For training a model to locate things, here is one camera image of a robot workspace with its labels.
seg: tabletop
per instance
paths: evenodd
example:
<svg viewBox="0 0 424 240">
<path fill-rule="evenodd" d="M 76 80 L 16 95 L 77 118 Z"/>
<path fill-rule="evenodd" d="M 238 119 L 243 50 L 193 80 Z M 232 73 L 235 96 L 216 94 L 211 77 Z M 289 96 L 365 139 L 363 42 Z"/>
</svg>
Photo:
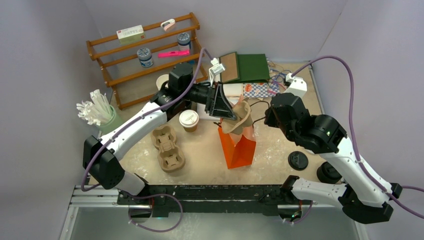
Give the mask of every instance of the tabletop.
<svg viewBox="0 0 424 240">
<path fill-rule="evenodd" d="M 276 69 L 297 70 L 302 63 L 276 63 Z M 297 74 L 307 84 L 307 92 L 302 98 L 305 107 L 311 115 L 321 114 L 320 104 L 308 68 Z M 154 92 L 157 76 L 153 79 L 132 81 L 123 86 L 127 88 L 127 95 L 141 92 Z M 125 89 L 119 90 L 120 95 L 126 94 Z M 131 118 L 141 110 L 144 103 L 140 103 L 123 110 L 117 108 L 115 98 L 111 105 L 117 109 L 124 121 Z M 264 117 L 267 104 L 258 103 L 252 106 L 252 119 Z M 318 181 L 317 168 L 324 162 L 318 155 L 306 152 L 302 147 L 286 139 L 278 128 L 264 125 L 261 120 L 255 123 L 256 149 L 253 162 L 249 166 L 228 169 L 218 134 L 218 126 L 213 120 L 200 120 L 195 132 L 186 132 L 179 123 L 178 116 L 172 118 L 167 124 L 175 129 L 177 135 L 176 145 L 182 149 L 185 156 L 185 166 L 181 170 L 166 173 L 162 171 L 158 162 L 158 150 L 153 146 L 150 134 L 134 145 L 120 161 L 122 167 L 130 172 L 145 178 L 150 184 L 155 185 L 259 185 L 282 184 L 289 175 L 296 175 L 307 180 Z M 288 156 L 293 151 L 305 153 L 309 160 L 306 169 L 298 171 L 290 167 Z"/>
</svg>

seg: blue-lidded jar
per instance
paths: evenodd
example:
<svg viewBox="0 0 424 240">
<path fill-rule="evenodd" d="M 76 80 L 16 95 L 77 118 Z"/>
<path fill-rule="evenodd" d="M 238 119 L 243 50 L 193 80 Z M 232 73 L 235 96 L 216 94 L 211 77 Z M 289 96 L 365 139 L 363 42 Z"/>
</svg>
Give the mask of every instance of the blue-lidded jar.
<svg viewBox="0 0 424 240">
<path fill-rule="evenodd" d="M 147 47 L 140 48 L 137 51 L 137 56 L 142 67 L 148 68 L 153 66 L 152 52 Z"/>
<path fill-rule="evenodd" d="M 180 51 L 192 49 L 192 41 L 190 40 L 190 34 L 187 32 L 180 33 L 176 36 L 178 42 L 178 48 Z"/>
</svg>

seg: gray wall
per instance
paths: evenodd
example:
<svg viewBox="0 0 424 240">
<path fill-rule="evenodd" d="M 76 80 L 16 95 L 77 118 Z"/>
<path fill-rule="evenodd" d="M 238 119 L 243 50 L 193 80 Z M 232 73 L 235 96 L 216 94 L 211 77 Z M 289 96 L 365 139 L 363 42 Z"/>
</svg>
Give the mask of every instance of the gray wall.
<svg viewBox="0 0 424 240">
<path fill-rule="evenodd" d="M 81 0 L 2 1 L 0 32 L 0 239 L 57 239 L 95 132 L 75 104 L 105 90 L 100 34 Z"/>
<path fill-rule="evenodd" d="M 355 79 L 353 122 L 359 151 L 386 180 L 424 186 L 424 2 L 349 0 L 321 55 L 337 55 Z M 322 60 L 315 77 L 327 114 L 348 128 L 349 80 Z M 400 199 L 424 213 L 422 193 Z M 424 220 L 395 208 L 389 223 L 367 226 L 373 240 L 422 239 Z"/>
<path fill-rule="evenodd" d="M 346 1 L 85 0 L 103 36 L 194 12 L 200 22 L 199 41 L 212 55 L 265 53 L 286 62 L 318 54 Z"/>
</svg>

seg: paper cup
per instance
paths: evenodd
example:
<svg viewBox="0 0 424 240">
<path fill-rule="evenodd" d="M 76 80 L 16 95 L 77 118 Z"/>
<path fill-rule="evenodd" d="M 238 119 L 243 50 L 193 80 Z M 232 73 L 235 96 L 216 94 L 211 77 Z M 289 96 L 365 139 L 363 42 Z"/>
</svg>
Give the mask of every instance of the paper cup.
<svg viewBox="0 0 424 240">
<path fill-rule="evenodd" d="M 186 132 L 196 131 L 199 123 L 199 115 L 193 110 L 185 110 L 179 115 L 179 123 Z"/>
</svg>

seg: orange paper bag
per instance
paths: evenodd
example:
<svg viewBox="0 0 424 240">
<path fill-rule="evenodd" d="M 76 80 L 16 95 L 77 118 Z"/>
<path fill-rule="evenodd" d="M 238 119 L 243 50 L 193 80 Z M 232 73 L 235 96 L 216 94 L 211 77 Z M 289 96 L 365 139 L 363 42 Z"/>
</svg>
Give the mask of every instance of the orange paper bag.
<svg viewBox="0 0 424 240">
<path fill-rule="evenodd" d="M 228 169 L 252 164 L 256 148 L 255 132 L 252 126 L 243 128 L 243 133 L 240 135 L 223 133 L 223 129 L 219 126 L 218 133 Z"/>
</svg>

